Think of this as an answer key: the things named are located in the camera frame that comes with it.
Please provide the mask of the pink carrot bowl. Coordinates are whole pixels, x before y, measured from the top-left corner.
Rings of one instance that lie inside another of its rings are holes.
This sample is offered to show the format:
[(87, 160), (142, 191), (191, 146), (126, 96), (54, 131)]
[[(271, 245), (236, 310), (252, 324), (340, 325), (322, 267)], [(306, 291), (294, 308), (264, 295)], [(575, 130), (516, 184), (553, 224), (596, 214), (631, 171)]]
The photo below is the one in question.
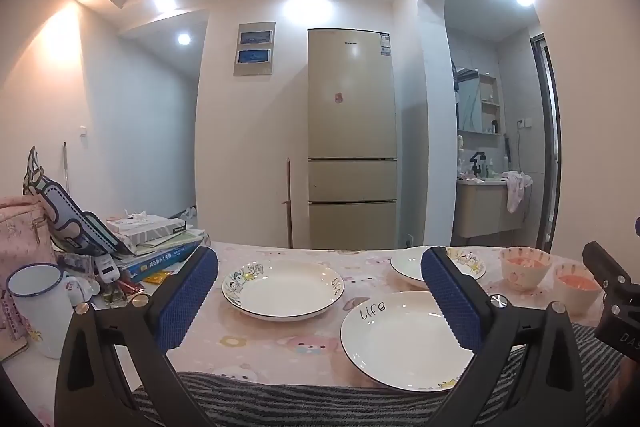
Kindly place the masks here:
[(591, 272), (576, 262), (558, 263), (553, 268), (553, 297), (572, 317), (582, 317), (602, 294)]

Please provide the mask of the cartoon cardboard cutout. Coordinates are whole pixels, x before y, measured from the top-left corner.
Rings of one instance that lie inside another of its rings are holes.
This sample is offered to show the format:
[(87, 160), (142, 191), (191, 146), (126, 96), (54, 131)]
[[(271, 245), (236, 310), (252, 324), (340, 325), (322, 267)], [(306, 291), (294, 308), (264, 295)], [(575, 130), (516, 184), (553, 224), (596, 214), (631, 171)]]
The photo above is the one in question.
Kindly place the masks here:
[(35, 196), (43, 205), (52, 242), (61, 251), (93, 257), (131, 255), (125, 243), (97, 215), (82, 210), (61, 184), (44, 173), (34, 146), (27, 156), (23, 194)]

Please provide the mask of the black sliding door frame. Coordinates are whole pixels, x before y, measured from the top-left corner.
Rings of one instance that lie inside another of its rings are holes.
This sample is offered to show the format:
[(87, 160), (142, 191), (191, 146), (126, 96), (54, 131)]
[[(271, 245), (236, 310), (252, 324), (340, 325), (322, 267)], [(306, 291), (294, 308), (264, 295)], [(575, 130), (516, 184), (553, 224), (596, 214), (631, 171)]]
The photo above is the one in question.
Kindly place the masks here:
[(537, 247), (550, 253), (560, 203), (562, 142), (561, 121), (554, 70), (544, 34), (530, 38), (540, 86), (544, 115), (544, 194)]

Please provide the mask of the bathroom mirror cabinet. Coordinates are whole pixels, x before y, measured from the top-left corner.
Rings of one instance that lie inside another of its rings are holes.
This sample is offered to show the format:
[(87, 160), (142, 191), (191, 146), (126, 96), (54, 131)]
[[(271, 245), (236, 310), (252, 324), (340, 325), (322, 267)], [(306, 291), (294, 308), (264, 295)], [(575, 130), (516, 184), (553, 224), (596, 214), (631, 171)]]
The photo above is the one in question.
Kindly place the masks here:
[(500, 135), (501, 106), (498, 79), (477, 69), (456, 72), (458, 129), (461, 132)]

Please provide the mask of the pink strawberry bowl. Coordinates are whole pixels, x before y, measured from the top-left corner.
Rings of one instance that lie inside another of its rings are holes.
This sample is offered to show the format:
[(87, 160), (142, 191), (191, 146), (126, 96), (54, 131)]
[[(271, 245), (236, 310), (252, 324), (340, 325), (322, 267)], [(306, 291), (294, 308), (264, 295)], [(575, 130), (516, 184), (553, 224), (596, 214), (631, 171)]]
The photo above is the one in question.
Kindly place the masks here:
[(548, 253), (533, 247), (503, 248), (499, 257), (506, 285), (521, 293), (535, 289), (552, 265), (552, 257)]

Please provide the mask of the white cartoon plate back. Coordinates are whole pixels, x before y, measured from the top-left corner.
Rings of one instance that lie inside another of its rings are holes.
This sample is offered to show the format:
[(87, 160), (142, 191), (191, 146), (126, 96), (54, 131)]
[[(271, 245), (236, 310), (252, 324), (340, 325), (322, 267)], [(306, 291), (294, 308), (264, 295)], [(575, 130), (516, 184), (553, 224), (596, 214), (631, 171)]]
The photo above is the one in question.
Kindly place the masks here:
[[(411, 247), (397, 251), (390, 258), (390, 266), (398, 277), (417, 288), (426, 289), (421, 272), (422, 255), (427, 251), (427, 246)], [(486, 273), (486, 265), (477, 254), (466, 249), (446, 247), (445, 251), (454, 265), (465, 275), (479, 280)]]

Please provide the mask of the pink white towel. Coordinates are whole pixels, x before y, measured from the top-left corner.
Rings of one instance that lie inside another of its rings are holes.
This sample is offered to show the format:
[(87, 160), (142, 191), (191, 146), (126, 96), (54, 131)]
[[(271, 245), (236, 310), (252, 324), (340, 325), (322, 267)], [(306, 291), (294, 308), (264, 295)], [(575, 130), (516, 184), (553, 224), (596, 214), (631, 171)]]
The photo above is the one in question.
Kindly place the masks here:
[(506, 210), (516, 213), (524, 198), (525, 191), (534, 183), (533, 179), (524, 172), (506, 171), (501, 175), (501, 180), (506, 182), (508, 199)]

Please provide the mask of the white enamel mug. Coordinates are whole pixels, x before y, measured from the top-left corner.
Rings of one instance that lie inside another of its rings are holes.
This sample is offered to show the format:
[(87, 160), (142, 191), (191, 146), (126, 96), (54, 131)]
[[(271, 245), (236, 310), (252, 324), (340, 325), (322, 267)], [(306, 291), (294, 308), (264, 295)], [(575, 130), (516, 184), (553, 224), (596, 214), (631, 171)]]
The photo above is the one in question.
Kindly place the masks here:
[(62, 270), (51, 263), (24, 265), (6, 280), (6, 289), (38, 351), (49, 359), (61, 358), (73, 315)]

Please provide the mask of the wall electrical panel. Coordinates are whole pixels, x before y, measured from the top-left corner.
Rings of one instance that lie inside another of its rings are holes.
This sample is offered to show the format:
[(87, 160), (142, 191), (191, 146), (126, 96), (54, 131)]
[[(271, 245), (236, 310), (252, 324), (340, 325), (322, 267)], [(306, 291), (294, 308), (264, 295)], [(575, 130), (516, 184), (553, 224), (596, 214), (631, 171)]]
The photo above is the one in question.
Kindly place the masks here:
[(234, 77), (272, 74), (275, 22), (239, 24), (233, 67)]

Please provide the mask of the beige three-door refrigerator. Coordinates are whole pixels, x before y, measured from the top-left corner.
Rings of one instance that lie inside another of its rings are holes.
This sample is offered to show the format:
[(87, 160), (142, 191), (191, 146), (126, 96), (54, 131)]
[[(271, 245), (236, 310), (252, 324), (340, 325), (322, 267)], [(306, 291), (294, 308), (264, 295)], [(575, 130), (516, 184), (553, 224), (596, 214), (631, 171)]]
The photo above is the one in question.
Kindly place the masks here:
[(390, 249), (397, 228), (390, 36), (308, 32), (308, 209), (320, 249)]

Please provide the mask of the white cartoon plate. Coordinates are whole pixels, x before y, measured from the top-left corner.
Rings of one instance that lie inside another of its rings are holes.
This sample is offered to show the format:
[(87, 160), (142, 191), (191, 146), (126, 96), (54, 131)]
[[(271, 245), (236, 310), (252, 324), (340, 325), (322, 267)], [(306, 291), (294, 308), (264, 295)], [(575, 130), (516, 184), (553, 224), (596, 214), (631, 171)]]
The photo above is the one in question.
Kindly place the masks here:
[(343, 277), (319, 263), (276, 259), (254, 261), (222, 281), (227, 303), (258, 320), (297, 322), (328, 311), (345, 291)]
[[(390, 258), (390, 266), (398, 277), (417, 288), (426, 289), (421, 272), (422, 255), (427, 251), (427, 246), (411, 247), (397, 251)], [(454, 265), (465, 275), (479, 280), (486, 273), (486, 265), (477, 254), (466, 249), (446, 247), (445, 251)]]

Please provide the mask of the pink patterned bag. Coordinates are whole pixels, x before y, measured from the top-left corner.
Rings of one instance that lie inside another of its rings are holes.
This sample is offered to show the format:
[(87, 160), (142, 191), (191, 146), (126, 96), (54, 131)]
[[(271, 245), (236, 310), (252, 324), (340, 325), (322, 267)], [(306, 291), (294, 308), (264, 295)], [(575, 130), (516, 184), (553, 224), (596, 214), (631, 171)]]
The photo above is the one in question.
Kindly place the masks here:
[(37, 196), (1, 199), (1, 358), (28, 345), (27, 333), (13, 298), (9, 276), (29, 263), (54, 262), (47, 213)]

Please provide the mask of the white life plate front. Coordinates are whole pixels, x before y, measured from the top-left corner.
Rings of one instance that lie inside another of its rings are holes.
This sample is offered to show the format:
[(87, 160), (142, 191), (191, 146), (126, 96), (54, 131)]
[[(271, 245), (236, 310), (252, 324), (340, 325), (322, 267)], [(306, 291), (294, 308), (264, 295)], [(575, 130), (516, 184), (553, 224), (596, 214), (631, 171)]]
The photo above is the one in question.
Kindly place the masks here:
[(473, 358), (459, 346), (428, 291), (401, 291), (361, 303), (346, 314), (340, 338), (361, 373), (401, 391), (448, 390)]

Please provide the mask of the striped grey cloth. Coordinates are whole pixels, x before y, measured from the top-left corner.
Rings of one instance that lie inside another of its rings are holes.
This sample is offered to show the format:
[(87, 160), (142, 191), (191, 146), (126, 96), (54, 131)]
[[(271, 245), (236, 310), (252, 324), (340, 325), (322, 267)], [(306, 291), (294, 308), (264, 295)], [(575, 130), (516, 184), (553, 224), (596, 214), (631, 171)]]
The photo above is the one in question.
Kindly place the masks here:
[[(597, 339), (590, 326), (575, 323), (573, 331), (585, 382), (585, 424), (593, 426), (604, 415), (622, 355)], [(216, 426), (424, 426), (447, 398), (382, 388), (241, 383), (195, 372), (179, 377)]]

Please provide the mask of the stack of books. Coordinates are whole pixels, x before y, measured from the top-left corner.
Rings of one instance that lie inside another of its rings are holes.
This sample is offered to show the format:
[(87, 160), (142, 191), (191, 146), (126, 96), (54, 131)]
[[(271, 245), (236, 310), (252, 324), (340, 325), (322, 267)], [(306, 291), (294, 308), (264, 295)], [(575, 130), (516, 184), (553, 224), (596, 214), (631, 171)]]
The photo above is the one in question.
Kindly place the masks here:
[(200, 246), (208, 246), (208, 234), (182, 216), (165, 218), (149, 213), (106, 221), (107, 228), (124, 249), (113, 254), (120, 277), (140, 282), (145, 277), (183, 262)]

